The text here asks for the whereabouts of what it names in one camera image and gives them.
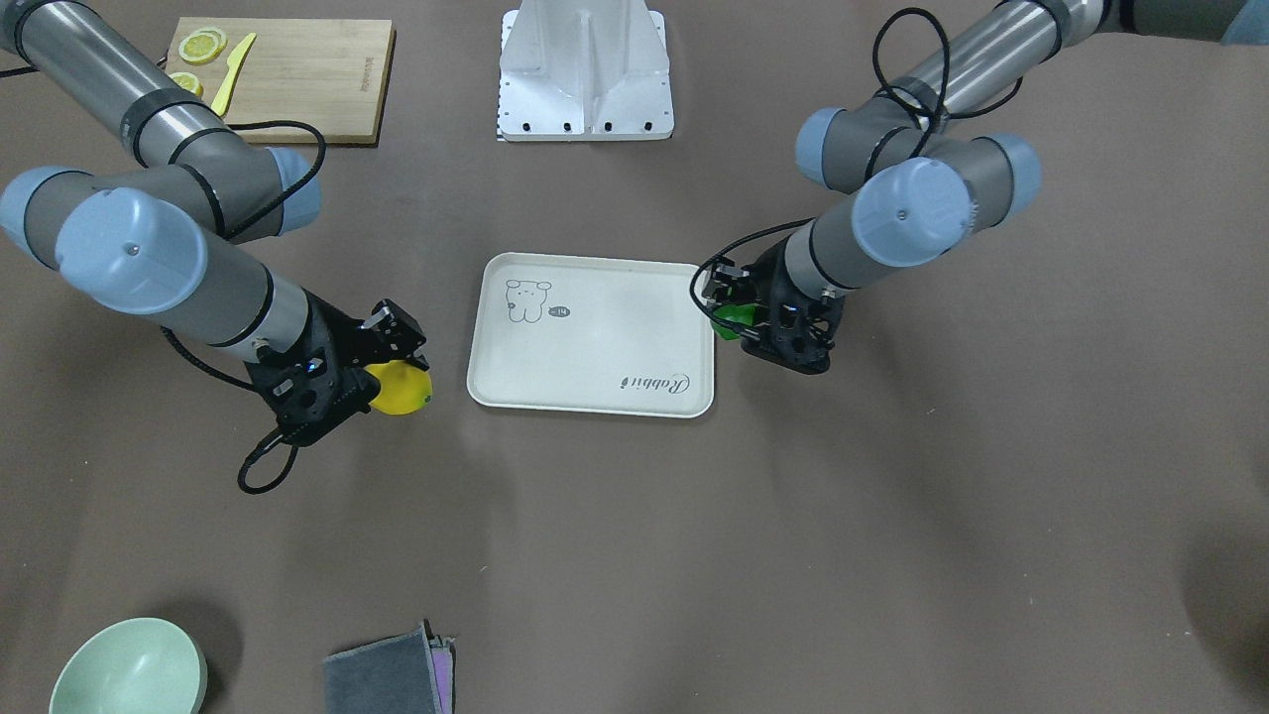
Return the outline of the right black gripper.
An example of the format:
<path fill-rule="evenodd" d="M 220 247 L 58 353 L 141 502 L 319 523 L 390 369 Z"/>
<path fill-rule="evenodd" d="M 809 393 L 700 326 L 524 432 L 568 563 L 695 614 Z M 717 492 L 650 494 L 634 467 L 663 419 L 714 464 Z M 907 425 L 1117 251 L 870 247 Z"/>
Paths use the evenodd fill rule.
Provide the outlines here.
<path fill-rule="evenodd" d="M 397 302 L 381 299 L 367 320 L 353 320 L 313 293 L 302 290 L 302 294 L 308 318 L 293 346 L 294 367 L 307 367 L 312 358 L 320 356 L 340 369 L 368 372 L 372 363 L 407 361 L 412 369 L 429 372 L 424 331 Z"/>

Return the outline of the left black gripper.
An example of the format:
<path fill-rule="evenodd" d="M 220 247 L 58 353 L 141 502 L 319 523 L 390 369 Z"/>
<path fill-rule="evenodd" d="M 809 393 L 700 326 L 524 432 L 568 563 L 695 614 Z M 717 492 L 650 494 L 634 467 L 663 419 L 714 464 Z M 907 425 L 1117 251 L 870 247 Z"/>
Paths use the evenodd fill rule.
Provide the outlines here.
<path fill-rule="evenodd" d="M 812 334 L 819 302 L 793 284 L 786 266 L 789 238 L 758 254 L 751 263 L 704 263 L 704 309 L 753 313 L 747 334 Z"/>

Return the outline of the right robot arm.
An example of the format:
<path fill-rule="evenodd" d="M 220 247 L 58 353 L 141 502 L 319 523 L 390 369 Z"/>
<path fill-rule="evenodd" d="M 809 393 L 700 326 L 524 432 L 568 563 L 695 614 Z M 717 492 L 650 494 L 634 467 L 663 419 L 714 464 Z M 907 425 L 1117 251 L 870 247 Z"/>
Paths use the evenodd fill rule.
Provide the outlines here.
<path fill-rule="evenodd" d="M 390 301 L 353 320 L 242 249 L 299 230 L 321 208 L 313 159 L 255 148 L 82 1 L 5 1 L 3 51 L 44 74 L 140 170 L 96 176 L 36 167 L 3 190 L 3 232 L 32 261 L 118 313 L 154 322 L 175 351 L 194 339 L 244 363 L 244 391 L 293 372 L 382 386 L 426 375 L 416 322 Z"/>

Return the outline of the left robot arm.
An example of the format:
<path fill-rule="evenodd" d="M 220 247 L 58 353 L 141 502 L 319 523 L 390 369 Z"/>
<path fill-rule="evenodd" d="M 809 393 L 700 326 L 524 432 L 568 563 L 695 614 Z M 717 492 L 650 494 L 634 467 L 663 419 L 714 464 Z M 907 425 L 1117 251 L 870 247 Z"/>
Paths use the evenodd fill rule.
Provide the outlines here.
<path fill-rule="evenodd" d="M 689 285 L 694 306 L 726 339 L 830 342 L 848 294 L 923 266 L 1025 209 L 1041 189 L 1038 155 L 1011 134 L 948 140 L 953 123 L 1014 98 L 1029 68 L 1101 33 L 1226 46 L 1266 44 L 1264 1 L 1001 1 L 949 38 L 921 8 L 891 18 L 929 22 L 937 55 L 857 110 L 825 108 L 796 141 L 799 172 L 845 197 L 813 219 L 778 224 L 779 243 L 735 266 L 728 249 Z"/>

